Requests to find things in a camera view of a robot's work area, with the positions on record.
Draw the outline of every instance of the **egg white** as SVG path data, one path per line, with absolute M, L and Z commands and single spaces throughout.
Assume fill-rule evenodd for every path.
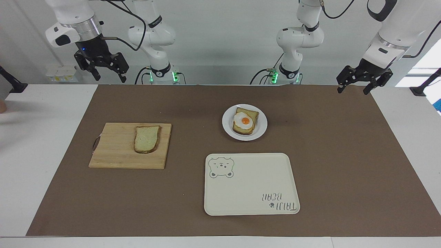
M 248 124 L 242 123 L 242 118 L 245 118 L 245 117 L 250 119 L 250 123 L 248 123 Z M 250 129 L 251 127 L 253 127 L 253 119 L 249 115 L 245 114 L 244 112 L 239 112 L 234 115 L 234 123 L 238 127 L 240 127 L 241 129 Z

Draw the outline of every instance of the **wall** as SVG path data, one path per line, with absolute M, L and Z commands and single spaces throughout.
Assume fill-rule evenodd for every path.
M 11 90 L 11 85 L 2 77 L 0 77 L 0 100 L 4 100 L 8 92 Z
M 166 47 L 171 62 L 186 74 L 188 83 L 249 83 L 256 71 L 272 67 L 282 53 L 276 43 L 280 28 L 299 26 L 294 0 L 157 0 L 164 21 L 175 28 L 176 43 Z M 332 1 L 326 10 L 339 14 L 348 0 Z M 382 0 L 371 0 L 380 5 Z M 91 1 L 97 16 L 105 22 L 106 36 L 125 40 L 127 29 L 139 21 L 103 1 Z M 76 64 L 75 45 L 52 48 L 45 40 L 47 28 L 56 22 L 44 0 L 0 1 L 0 64 L 25 83 L 48 83 L 46 65 Z M 355 1 L 343 17 L 335 20 L 321 16 L 324 43 L 314 49 L 302 49 L 301 72 L 304 83 L 336 84 L 335 77 L 347 64 L 356 66 L 381 24 L 366 11 L 365 1 Z M 410 54 L 415 54 L 427 34 L 423 34 Z M 441 29 L 427 45 L 427 51 L 441 37 Z M 133 83 L 138 70 L 149 62 L 142 52 L 133 52 L 118 41 L 108 41 L 111 52 L 121 51 L 130 65 L 127 83 Z M 417 59 L 394 63 L 394 86 L 416 64 Z M 120 83 L 116 74 L 99 68 L 98 83 Z M 83 83 L 97 83 L 84 73 Z

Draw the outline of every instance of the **white plate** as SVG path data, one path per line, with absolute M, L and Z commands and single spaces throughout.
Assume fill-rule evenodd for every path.
M 259 112 L 256 127 L 254 128 L 253 133 L 250 135 L 242 135 L 233 131 L 233 119 L 237 108 L 244 108 Z M 268 121 L 265 114 L 259 108 L 249 104 L 238 104 L 231 106 L 229 109 L 227 109 L 227 111 L 225 111 L 224 115 L 222 116 L 222 126 L 224 127 L 225 132 L 227 132 L 231 137 L 242 141 L 250 141 L 260 138 L 260 136 L 265 133 L 266 128 L 268 127 Z
M 298 213 L 300 202 L 288 156 L 208 155 L 204 209 L 212 216 Z

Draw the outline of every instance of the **egg yolk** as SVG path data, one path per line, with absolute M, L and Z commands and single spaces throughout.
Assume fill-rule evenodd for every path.
M 244 117 L 244 118 L 242 118 L 242 123 L 245 124 L 245 125 L 247 125 L 247 124 L 250 123 L 250 119 Z

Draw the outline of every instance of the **wooden cutting board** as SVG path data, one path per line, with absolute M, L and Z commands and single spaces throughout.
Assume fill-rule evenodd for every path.
M 136 127 L 161 126 L 156 151 L 139 154 L 133 143 Z M 98 146 L 90 160 L 90 168 L 164 169 L 171 124 L 164 123 L 106 123 Z

